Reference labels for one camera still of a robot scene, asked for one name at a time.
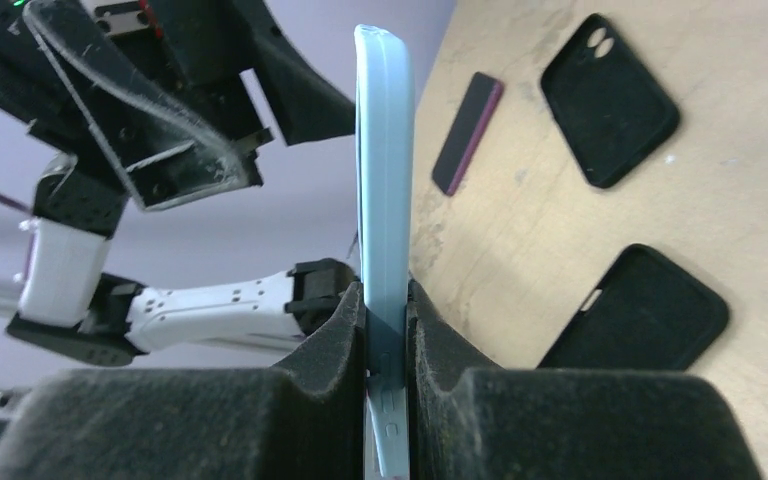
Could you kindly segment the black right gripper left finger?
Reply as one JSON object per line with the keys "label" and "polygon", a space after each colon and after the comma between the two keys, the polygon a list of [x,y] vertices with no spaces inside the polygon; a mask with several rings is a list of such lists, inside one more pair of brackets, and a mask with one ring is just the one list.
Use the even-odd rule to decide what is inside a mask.
{"label": "black right gripper left finger", "polygon": [[2,436],[0,479],[360,479],[365,315],[353,284],[267,368],[56,375]]}

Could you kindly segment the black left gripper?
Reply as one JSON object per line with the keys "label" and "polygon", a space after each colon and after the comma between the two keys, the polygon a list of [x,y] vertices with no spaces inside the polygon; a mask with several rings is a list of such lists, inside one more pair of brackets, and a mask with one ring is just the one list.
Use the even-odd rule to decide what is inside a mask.
{"label": "black left gripper", "polygon": [[0,1],[0,109],[144,211],[262,184],[245,71],[287,145],[354,133],[262,1]]}

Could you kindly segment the light blue phone case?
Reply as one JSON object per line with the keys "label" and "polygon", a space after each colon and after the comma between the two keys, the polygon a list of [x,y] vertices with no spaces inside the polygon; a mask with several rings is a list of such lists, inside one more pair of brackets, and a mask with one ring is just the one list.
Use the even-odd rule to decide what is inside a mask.
{"label": "light blue phone case", "polygon": [[354,30],[360,279],[366,390],[380,473],[410,470],[406,330],[415,93],[406,44],[372,25]]}

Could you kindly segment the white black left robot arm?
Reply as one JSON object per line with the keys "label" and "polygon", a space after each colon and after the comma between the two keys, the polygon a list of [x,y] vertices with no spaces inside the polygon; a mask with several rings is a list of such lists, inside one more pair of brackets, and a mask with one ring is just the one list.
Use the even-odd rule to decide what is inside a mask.
{"label": "white black left robot arm", "polygon": [[104,271],[128,204],[262,184],[273,136],[247,70],[287,145],[353,132],[353,103],[262,1],[0,1],[0,110],[57,152],[24,207],[24,271],[0,284],[9,336],[118,367],[182,343],[290,351],[329,319],[355,278],[335,259],[189,289]]}

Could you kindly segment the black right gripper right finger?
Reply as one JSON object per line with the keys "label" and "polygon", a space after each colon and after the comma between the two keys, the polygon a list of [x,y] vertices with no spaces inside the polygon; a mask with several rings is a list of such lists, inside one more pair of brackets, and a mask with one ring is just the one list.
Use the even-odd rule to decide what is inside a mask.
{"label": "black right gripper right finger", "polygon": [[409,286],[414,479],[758,479],[728,403],[670,372],[506,369]]}

